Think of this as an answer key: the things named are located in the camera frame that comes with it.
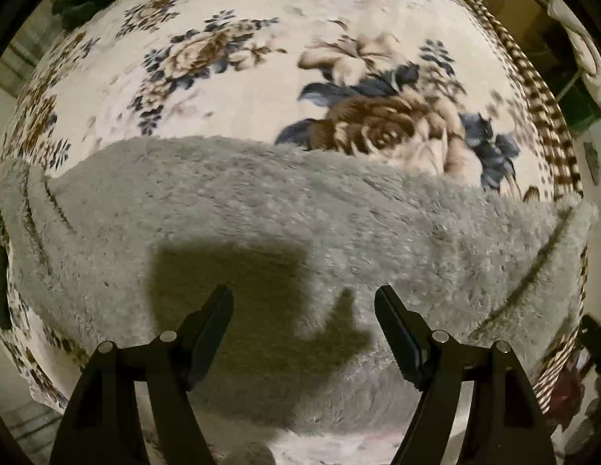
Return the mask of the floral bed blanket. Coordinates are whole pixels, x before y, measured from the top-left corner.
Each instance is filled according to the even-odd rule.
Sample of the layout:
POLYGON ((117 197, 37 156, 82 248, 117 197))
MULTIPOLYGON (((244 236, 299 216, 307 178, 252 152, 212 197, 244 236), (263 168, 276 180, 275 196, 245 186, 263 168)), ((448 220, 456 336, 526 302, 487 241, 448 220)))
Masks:
MULTIPOLYGON (((54 179, 125 140, 196 136, 557 201, 516 69, 463 0, 117 0, 47 49, 0 165, 54 179)), ((32 398, 64 413, 96 346, 131 345, 86 348, 45 323, 12 261, 0 212, 0 341, 32 398)), ((218 462, 383 464, 414 413, 395 431, 298 434, 200 412, 196 388, 218 462)))

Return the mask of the brown cardboard box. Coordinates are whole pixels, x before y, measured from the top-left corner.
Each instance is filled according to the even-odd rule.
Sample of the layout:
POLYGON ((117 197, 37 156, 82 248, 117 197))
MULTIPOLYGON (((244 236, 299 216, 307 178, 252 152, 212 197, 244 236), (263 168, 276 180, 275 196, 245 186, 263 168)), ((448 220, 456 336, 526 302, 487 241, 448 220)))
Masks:
POLYGON ((548 17, 544 0, 483 0, 483 3, 528 56, 539 59, 547 52, 544 34, 554 20, 548 17))

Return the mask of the grey fluffy fleece pants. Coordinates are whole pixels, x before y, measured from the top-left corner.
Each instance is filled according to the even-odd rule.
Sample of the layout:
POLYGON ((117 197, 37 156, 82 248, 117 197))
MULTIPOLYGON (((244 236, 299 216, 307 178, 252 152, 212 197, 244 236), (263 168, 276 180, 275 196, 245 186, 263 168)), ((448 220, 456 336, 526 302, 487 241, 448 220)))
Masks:
POLYGON ((298 434, 409 424, 374 315, 388 284, 435 329, 510 342, 532 370, 576 318, 596 208, 525 203, 358 157, 236 139, 126 139, 50 179, 0 165, 19 294, 86 348, 177 326, 219 284, 234 312, 192 406, 298 434))

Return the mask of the chair piled with clothes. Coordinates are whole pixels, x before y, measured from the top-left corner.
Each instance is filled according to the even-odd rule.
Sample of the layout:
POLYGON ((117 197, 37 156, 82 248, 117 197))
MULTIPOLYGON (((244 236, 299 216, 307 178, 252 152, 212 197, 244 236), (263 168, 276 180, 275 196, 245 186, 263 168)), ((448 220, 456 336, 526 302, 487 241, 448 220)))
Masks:
POLYGON ((569 129, 572 132, 581 133, 595 122, 601 120, 601 107, 594 102, 587 91, 581 78, 582 71, 580 71, 575 59, 572 43, 570 43, 567 34, 566 37, 568 40, 567 58, 574 61, 576 70, 570 75, 567 84, 560 90, 560 93, 557 95, 557 101, 561 106, 569 129))

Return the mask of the brown checkered underblanket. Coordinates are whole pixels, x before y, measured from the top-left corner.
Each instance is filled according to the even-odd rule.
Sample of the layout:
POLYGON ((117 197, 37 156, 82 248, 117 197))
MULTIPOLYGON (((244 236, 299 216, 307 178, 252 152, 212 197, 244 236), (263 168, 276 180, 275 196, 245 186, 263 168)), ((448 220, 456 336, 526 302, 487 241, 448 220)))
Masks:
MULTIPOLYGON (((477 17, 489 36, 498 41, 499 48, 507 53, 510 65, 516 69, 517 83, 524 90, 528 112, 541 139, 542 155, 550 173, 553 199, 558 200, 569 193, 583 195, 581 173, 572 143, 572 136, 565 123, 560 106, 539 72, 527 59, 507 28, 495 18, 480 0, 463 0, 477 17)), ((532 386, 542 413, 550 411, 551 396, 555 390, 561 370, 574 351, 583 315, 588 258, 580 256, 580 269, 574 304, 576 311, 568 316, 566 331, 550 345, 545 357, 538 364, 535 384, 532 386)))

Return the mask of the white jacket on chair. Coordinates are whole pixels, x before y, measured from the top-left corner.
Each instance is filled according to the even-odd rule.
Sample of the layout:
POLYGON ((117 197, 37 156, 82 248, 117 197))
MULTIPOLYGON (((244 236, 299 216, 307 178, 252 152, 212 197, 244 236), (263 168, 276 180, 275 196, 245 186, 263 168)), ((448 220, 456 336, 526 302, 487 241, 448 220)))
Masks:
POLYGON ((547 15, 565 29, 582 71, 583 83, 594 102, 601 107, 601 53, 591 34, 563 0, 548 0, 547 15))

